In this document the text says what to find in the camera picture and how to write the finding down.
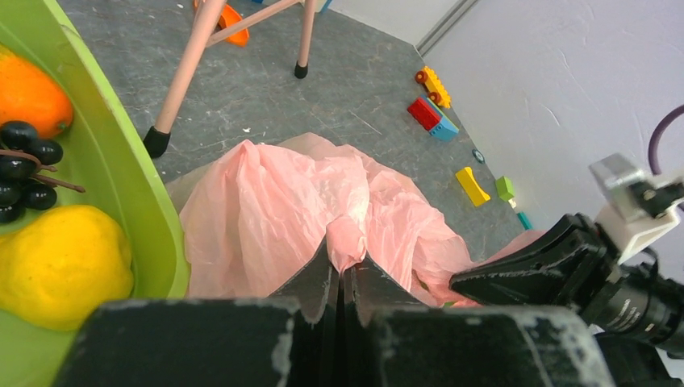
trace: grape stem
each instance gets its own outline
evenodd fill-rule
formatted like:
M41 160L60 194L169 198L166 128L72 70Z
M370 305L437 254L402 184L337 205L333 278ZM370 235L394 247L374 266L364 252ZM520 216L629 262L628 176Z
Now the grape stem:
M23 159L29 159L29 160L33 161L35 163L35 172L33 173L33 175L31 177L33 177L37 181L42 181L43 183L50 185L50 186L61 186L61 187L65 187L68 189L73 189L74 191L80 192L81 194L83 194L86 191L86 189L81 187L80 185L75 185L75 184L68 183L66 181L54 179L52 177L39 175L38 174L39 171L57 172L57 168L52 166L52 165L41 164L40 160L38 160L38 158L33 156L33 155L30 155L28 153L21 152L21 151L10 151L10 150L6 150L6 149L0 149L0 156L22 157Z

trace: plastic bag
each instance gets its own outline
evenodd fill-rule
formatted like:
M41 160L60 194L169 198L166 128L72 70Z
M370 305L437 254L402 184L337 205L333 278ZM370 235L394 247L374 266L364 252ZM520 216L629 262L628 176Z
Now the plastic bag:
M448 289L454 273L476 265L463 239L410 178L349 145L311 133L280 146L246 140L167 188L182 206L189 297L266 297L327 235L340 272L369 252L422 302L468 304Z

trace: wall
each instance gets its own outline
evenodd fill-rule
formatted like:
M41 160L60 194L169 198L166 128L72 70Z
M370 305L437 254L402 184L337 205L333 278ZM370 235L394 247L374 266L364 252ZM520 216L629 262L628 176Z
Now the wall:
M545 229L603 206L589 164L622 152L646 166L653 128L684 104L683 15L681 0L482 0L426 61L494 175ZM682 144L684 118L663 139L664 171L684 167ZM682 239L684 225L654 246L680 281Z
M332 0L330 9L410 44L420 40L460 0Z

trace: green container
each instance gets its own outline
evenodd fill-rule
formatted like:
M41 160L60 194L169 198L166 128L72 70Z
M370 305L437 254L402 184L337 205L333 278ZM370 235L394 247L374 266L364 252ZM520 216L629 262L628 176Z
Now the green container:
M176 211L121 102L64 11L56 0L2 0L0 43L52 76L73 103L74 124L57 138L65 158L56 165L58 173L44 174L87 192L58 188L58 205L90 204L119 222L133 247L133 297L183 297L189 268ZM17 223L0 226L0 235L36 215L29 210ZM49 385L73 337L0 310L0 386Z

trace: gray floor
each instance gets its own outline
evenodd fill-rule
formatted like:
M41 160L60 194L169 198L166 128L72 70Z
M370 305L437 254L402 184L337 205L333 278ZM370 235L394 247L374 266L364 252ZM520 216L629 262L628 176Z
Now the gray floor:
M102 66L139 133L161 108L193 20L187 0L60 0ZM231 0L250 15L262 5ZM171 181L224 154L240 141L277 144L307 131L351 144L414 179L474 260L522 230L496 197L494 178L472 157L465 131L449 143L432 138L406 112L422 92L413 75L423 66L414 48L332 11L318 15L309 76L292 72L302 8L295 5L250 28L247 47L206 51L169 150L155 161ZM473 167L492 200L474 208L453 174Z

